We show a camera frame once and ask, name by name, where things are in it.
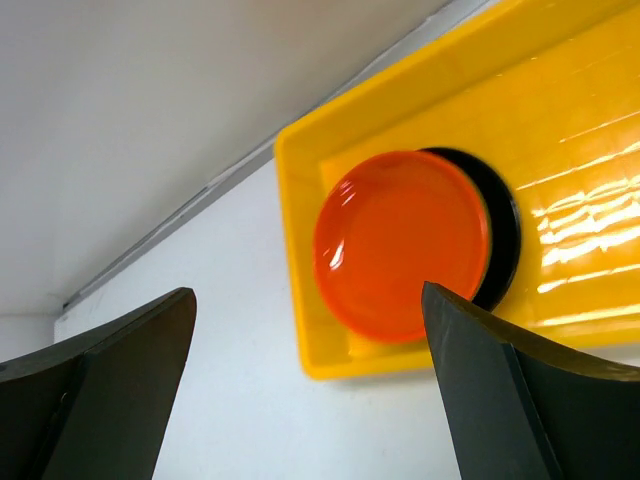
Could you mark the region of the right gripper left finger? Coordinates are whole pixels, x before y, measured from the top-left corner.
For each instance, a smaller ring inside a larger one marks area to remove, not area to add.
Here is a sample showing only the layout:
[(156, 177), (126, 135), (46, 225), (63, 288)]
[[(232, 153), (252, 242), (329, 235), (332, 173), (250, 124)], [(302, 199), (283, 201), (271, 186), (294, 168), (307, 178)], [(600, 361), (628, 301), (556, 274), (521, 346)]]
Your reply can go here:
[(1, 365), (4, 479), (152, 478), (196, 321), (190, 288)]

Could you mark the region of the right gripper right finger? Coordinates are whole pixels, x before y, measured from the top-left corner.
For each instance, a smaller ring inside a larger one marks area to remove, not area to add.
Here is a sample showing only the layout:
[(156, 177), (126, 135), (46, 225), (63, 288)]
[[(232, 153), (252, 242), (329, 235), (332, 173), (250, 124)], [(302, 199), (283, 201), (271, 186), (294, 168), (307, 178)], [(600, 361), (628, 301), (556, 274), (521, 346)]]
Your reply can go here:
[(422, 310), (464, 479), (636, 479), (639, 369), (426, 283)]

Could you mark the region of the black plate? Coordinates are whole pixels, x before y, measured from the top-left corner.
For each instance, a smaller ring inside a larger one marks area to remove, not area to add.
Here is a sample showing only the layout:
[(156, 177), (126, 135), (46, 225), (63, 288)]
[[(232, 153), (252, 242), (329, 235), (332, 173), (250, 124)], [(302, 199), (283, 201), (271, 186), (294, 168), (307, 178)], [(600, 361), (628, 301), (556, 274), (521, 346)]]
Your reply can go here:
[(491, 249), (484, 279), (472, 303), (492, 311), (506, 295), (515, 276), (522, 247), (520, 212), (502, 177), (482, 159), (454, 148), (424, 148), (461, 169), (480, 193), (488, 214)]

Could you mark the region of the orange plate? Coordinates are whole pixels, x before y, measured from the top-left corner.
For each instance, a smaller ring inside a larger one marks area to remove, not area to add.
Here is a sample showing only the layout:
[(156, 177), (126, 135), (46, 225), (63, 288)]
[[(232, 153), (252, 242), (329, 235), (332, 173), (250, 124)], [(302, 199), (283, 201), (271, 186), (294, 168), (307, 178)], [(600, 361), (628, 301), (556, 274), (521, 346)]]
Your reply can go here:
[(485, 201), (462, 169), (431, 152), (387, 152), (351, 169), (324, 201), (314, 277), (329, 310), (354, 332), (414, 342), (425, 336), (424, 283), (473, 298), (491, 242)]

